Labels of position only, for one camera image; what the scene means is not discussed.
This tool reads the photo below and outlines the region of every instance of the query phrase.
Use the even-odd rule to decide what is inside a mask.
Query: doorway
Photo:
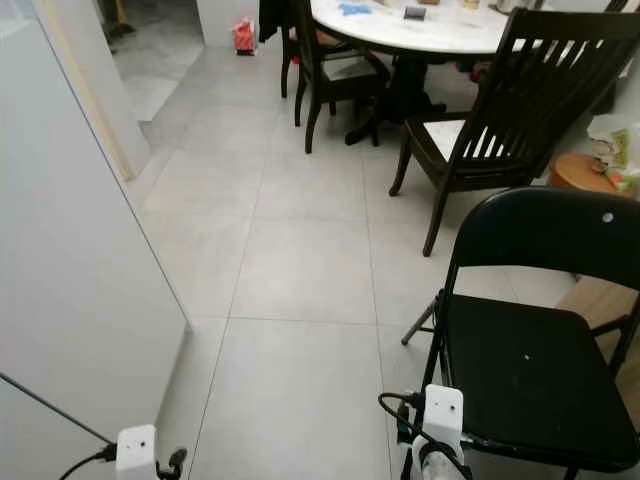
[[[139,122],[151,122],[203,49],[196,0],[98,2],[134,115]],[[116,28],[109,22],[114,7]]]

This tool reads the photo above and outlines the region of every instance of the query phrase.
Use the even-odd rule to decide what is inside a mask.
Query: gray tile floor
[[[339,106],[335,118],[323,111],[305,155],[279,62],[206,49],[145,129],[155,155],[135,197],[146,197],[143,225],[194,327],[158,419],[160,451],[187,446],[191,480],[397,480],[402,452],[376,397],[419,383],[429,338],[407,348],[399,338],[442,285],[464,215],[490,192],[453,195],[423,258],[434,192],[412,165],[402,195],[387,196],[397,129],[379,148],[346,147],[351,108]],[[429,81],[436,101],[473,97],[449,66]],[[459,290],[553,305],[572,285],[491,268],[465,271]],[[480,480],[562,477],[468,459]]]

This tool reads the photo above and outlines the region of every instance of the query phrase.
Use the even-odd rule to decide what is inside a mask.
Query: white marble tabletop
[[[367,5],[370,14],[343,15],[341,3]],[[419,5],[416,0],[311,0],[314,19],[348,37],[383,47],[444,54],[492,54],[498,49],[508,17],[480,0],[478,9],[464,8],[463,0],[440,0]],[[407,5],[426,8],[424,21],[405,20]]]

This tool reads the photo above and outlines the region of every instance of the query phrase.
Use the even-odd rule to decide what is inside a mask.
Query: blue glove
[[[338,8],[342,10],[342,14],[346,17],[347,15],[357,15],[358,13],[369,14],[371,13],[371,7],[368,5],[354,5],[352,3],[341,3],[338,5]]]

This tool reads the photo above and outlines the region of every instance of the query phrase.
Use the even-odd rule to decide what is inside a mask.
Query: red bag
[[[255,20],[242,19],[233,27],[233,44],[238,55],[253,55],[256,48]]]

